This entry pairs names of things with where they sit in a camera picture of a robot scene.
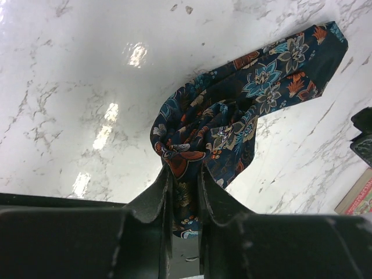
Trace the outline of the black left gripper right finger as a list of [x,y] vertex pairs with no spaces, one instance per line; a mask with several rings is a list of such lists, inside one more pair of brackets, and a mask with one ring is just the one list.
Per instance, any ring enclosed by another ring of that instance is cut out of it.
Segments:
[[364,217],[257,214],[198,174],[199,267],[205,278],[370,278]]

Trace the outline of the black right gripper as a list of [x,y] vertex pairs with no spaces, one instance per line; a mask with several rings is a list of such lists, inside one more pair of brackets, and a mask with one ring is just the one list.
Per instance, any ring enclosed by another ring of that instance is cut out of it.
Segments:
[[369,167],[371,162],[371,107],[366,107],[351,117],[354,127],[360,131],[360,134],[351,140],[350,149]]

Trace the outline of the dark blue floral tie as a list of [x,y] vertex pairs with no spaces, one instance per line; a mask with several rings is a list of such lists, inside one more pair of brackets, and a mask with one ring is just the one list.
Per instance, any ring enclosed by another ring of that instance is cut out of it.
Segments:
[[314,25],[200,74],[166,100],[150,141],[176,181],[175,236],[200,230],[201,168],[227,187],[253,161],[258,119],[320,97],[347,50],[335,22]]

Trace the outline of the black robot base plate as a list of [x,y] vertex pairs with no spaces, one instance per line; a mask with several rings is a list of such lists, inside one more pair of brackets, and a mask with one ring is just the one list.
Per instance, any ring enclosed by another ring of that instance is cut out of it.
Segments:
[[125,203],[1,193],[1,215],[17,213],[116,215],[132,214],[134,211]]

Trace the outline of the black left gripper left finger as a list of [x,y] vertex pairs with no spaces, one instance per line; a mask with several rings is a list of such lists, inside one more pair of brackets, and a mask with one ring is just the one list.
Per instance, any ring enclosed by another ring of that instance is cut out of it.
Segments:
[[1,277],[167,278],[172,187],[163,167],[132,214],[1,215]]

